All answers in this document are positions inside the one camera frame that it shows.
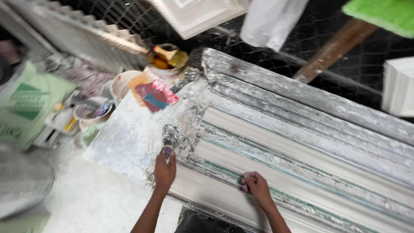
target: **paint can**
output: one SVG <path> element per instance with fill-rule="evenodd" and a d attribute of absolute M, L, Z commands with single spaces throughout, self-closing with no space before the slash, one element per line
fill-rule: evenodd
<path fill-rule="evenodd" d="M 102 97 L 102 96 L 94 96 L 91 98 L 88 98 L 88 100 L 94 101 L 99 105 L 104 104 L 105 101 L 108 101 L 108 98 Z M 106 121 L 110 116 L 112 111 L 114 110 L 113 104 L 110 106 L 109 110 L 102 116 L 92 118 L 92 111 L 84 108 L 81 105 L 77 105 L 75 107 L 75 110 L 73 112 L 73 116 L 76 120 L 79 121 L 79 127 L 82 132 L 85 132 L 89 126 L 101 122 Z"/>
<path fill-rule="evenodd" d="M 129 70 L 118 74 L 110 85 L 110 92 L 115 105 L 118 106 L 129 91 L 128 83 L 132 78 L 142 73 L 139 70 Z"/>

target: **plaster dust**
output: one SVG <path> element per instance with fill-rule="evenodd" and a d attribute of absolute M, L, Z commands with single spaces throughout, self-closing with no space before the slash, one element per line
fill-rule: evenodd
<path fill-rule="evenodd" d="M 42 233 L 129 233 L 152 195 L 151 188 L 86 161 L 83 152 L 73 138 L 63 137 L 56 150 L 29 154 L 49 160 L 55 181 L 44 201 L 24 215 L 50 213 Z M 155 232 L 174 232 L 181 208 L 182 203 L 166 197 Z"/>
<path fill-rule="evenodd" d="M 175 151 L 180 159 L 191 155 L 193 145 L 202 134 L 200 122 L 205 110 L 219 101 L 207 88 L 207 81 L 198 74 L 193 74 L 194 82 L 176 93 L 179 101 L 175 105 L 155 114 L 140 107 L 128 92 L 83 157 L 136 182 L 146 182 L 153 171 L 154 158 L 163 147 L 165 124 L 178 128 L 179 146 Z"/>

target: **plaster bag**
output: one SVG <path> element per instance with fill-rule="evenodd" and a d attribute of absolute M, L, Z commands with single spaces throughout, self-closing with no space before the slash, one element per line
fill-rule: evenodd
<path fill-rule="evenodd" d="M 278 52 L 301 17 L 309 0 L 253 0 L 240 38 L 255 47 Z"/>

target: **wire mesh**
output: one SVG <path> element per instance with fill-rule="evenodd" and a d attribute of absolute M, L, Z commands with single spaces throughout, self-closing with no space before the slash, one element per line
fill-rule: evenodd
<path fill-rule="evenodd" d="M 142 0 L 60 2 L 94 15 L 97 19 L 106 20 L 109 24 L 128 29 L 131 33 L 140 34 L 149 45 L 173 43 L 187 52 L 207 46 L 287 77 L 291 77 L 300 68 L 297 63 L 283 61 L 271 49 L 256 48 L 244 43 L 238 37 L 244 16 L 220 25 L 230 33 L 208 30 L 184 41 L 149 3 Z M 282 51 L 309 60 L 350 18 L 341 12 L 345 2 L 347 0 L 310 0 Z M 379 29 L 337 61 L 330 70 L 381 91 L 384 60 L 404 56 L 414 56 L 414 40 Z M 380 109 L 381 95 L 364 88 L 323 77 L 317 77 L 310 85 Z"/>

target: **floor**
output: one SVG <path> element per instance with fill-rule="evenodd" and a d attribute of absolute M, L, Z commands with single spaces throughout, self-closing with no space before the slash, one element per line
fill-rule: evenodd
<path fill-rule="evenodd" d="M 29 213 L 49 212 L 43 233 L 128 233 L 146 206 L 152 190 L 123 175 L 87 162 L 71 137 L 56 150 L 37 149 L 33 156 L 47 158 L 55 169 L 50 194 Z M 174 232 L 181 203 L 166 197 L 155 232 Z"/>

